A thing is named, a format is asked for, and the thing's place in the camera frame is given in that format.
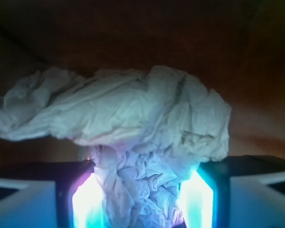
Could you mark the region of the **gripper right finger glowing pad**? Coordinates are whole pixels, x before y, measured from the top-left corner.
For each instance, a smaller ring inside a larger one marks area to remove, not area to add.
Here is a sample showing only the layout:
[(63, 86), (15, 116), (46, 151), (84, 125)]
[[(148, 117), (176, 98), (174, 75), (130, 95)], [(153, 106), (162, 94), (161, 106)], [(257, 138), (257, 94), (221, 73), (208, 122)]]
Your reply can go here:
[(285, 160), (266, 155), (207, 162), (180, 185), (183, 228), (285, 228)]

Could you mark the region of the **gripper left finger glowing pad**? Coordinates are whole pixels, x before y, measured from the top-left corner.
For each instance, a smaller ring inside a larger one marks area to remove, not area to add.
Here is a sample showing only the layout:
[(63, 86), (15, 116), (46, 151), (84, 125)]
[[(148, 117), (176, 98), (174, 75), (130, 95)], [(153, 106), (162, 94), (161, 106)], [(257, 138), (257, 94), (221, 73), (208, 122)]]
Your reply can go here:
[(0, 167), (0, 228), (102, 228), (104, 193), (94, 163)]

